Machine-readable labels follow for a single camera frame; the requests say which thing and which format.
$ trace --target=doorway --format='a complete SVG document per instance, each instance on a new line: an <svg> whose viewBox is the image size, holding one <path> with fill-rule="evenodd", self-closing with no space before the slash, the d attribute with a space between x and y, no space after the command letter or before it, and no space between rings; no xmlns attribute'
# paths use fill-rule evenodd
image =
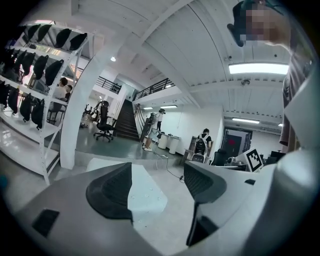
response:
<svg viewBox="0 0 320 256"><path fill-rule="evenodd" d="M226 152L227 158L237 157L240 150L242 137L227 134L225 138L225 144L223 145L223 150Z"/></svg>
<svg viewBox="0 0 320 256"><path fill-rule="evenodd" d="M252 131L242 128L224 128L221 148L227 151L227 157L237 157L250 149Z"/></svg>

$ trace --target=balcony railing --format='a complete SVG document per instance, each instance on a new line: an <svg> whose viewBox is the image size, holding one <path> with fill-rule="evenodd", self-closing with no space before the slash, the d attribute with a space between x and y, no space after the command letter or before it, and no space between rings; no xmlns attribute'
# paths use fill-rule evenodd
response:
<svg viewBox="0 0 320 256"><path fill-rule="evenodd" d="M71 69L73 72L75 72L75 66L74 65L70 65ZM80 75L82 74L84 70L80 67L77 68L76 71L76 77L79 78ZM115 94L119 94L120 89L121 89L121 85L118 85L117 83L111 82L101 76L98 77L98 79L95 81L95 83L97 86L100 86L102 88L105 88Z"/></svg>
<svg viewBox="0 0 320 256"><path fill-rule="evenodd" d="M160 82L155 83L154 85L151 85L150 87L148 87L142 91L139 91L135 95L133 100L135 101L135 100L141 99L145 96L148 96L150 94L154 94L156 92L165 90L165 89L173 87L173 86L176 86L176 85L173 82L171 82L171 80L169 78L166 78Z"/></svg>

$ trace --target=ceiling light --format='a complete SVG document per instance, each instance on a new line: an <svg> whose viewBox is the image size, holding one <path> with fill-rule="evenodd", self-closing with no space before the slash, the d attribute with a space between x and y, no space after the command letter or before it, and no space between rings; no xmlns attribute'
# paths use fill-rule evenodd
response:
<svg viewBox="0 0 320 256"><path fill-rule="evenodd" d="M162 109L175 109L175 108L177 108L177 106L176 106L176 105L171 105L171 106L161 106L160 108L162 108Z"/></svg>
<svg viewBox="0 0 320 256"><path fill-rule="evenodd" d="M272 64L272 63L243 63L229 65L230 74L241 73L273 73L286 75L288 72L288 65Z"/></svg>
<svg viewBox="0 0 320 256"><path fill-rule="evenodd" d="M241 118L232 118L233 121L238 121L238 122L246 122L246 123L253 123L253 124L259 124L259 121L256 120L248 120L248 119L241 119Z"/></svg>

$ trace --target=door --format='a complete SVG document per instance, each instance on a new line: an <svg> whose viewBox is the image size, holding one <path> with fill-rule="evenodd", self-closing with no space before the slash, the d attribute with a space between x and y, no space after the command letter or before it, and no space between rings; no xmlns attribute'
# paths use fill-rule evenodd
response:
<svg viewBox="0 0 320 256"><path fill-rule="evenodd" d="M223 149L226 151L227 158L237 157L239 155L242 137L234 135L226 135Z"/></svg>

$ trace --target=monitor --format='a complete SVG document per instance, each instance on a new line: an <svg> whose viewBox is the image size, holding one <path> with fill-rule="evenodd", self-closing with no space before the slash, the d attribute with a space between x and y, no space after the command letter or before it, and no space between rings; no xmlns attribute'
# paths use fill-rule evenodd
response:
<svg viewBox="0 0 320 256"><path fill-rule="evenodd" d="M254 147L238 155L235 160L246 164L247 169L252 173L260 170L264 166L258 151Z"/></svg>
<svg viewBox="0 0 320 256"><path fill-rule="evenodd" d="M278 162L283 156L285 155L285 153L280 153L280 152L276 152L276 151L271 151L271 158L276 158L276 161Z"/></svg>

